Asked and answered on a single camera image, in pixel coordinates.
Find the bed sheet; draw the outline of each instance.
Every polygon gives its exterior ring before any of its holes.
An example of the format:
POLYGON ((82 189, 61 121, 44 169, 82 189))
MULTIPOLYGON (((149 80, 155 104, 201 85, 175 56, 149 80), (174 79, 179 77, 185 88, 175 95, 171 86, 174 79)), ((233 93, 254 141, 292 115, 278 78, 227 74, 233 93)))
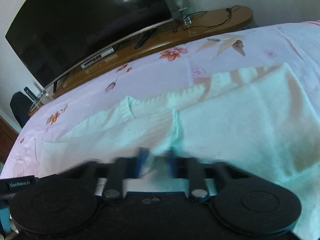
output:
POLYGON ((320 117, 320 26, 273 25, 216 35, 129 62, 39 109, 16 140, 1 179, 38 175, 44 142, 130 96, 148 99, 206 82, 213 73, 287 62, 320 117))

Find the television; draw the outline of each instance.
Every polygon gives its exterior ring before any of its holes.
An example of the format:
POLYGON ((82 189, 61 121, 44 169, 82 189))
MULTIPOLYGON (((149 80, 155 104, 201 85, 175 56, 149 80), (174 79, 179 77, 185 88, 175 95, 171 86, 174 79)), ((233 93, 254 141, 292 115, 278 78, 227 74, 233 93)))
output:
POLYGON ((99 52, 171 20, 164 0, 26 0, 5 37, 47 87, 99 52))

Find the white wall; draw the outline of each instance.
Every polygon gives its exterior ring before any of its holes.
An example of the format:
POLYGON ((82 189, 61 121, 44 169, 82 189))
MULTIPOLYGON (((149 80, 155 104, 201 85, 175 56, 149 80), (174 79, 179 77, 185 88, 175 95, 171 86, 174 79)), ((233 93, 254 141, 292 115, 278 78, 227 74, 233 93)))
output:
POLYGON ((34 94, 36 79, 20 61, 5 39, 14 17, 25 0, 0 0, 0 115, 18 132, 21 128, 10 109, 10 100, 15 92, 27 86, 34 94))
MULTIPOLYGON (((5 39, 5 34, 25 0, 0 0, 0 114, 9 124, 17 122, 10 99, 28 86, 35 94, 36 81, 5 39)), ((254 11, 258 26, 320 19, 320 0, 191 0, 191 12, 246 5, 254 11)))

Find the wooden door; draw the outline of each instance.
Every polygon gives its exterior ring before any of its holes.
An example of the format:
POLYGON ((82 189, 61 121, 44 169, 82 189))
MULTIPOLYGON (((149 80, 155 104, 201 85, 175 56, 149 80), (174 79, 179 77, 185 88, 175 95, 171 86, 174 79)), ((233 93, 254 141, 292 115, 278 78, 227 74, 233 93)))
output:
POLYGON ((18 133, 0 116, 0 162, 5 163, 18 133))

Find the wooden table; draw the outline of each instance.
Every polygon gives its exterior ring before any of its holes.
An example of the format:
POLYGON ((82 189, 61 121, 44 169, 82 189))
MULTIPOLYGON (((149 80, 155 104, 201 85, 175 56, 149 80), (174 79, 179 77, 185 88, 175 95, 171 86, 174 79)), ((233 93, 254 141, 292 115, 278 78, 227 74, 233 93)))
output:
MULTIPOLYGON (((204 15, 203 13, 199 13, 198 15, 194 16, 191 26, 218 25, 228 19, 228 15, 229 13, 226 11, 226 9, 209 11, 204 15)), ((116 52, 101 59, 90 67, 86 69, 82 69, 80 66, 76 67, 57 87, 53 98, 57 98, 64 93, 84 84, 85 82, 130 61, 177 46, 179 44, 184 44, 212 35, 237 31, 248 25, 252 20, 253 11, 246 6, 241 6, 238 10, 232 13, 232 17, 229 21, 215 28, 196 27, 188 30, 182 30, 182 27, 180 26, 178 31, 174 33, 172 30, 177 27, 177 23, 167 23, 158 27, 156 34, 150 38, 140 49, 134 49, 134 46, 138 40, 128 41, 119 46, 116 52)), ((36 110, 29 112, 29 115, 33 115, 34 112, 36 112, 36 110)))

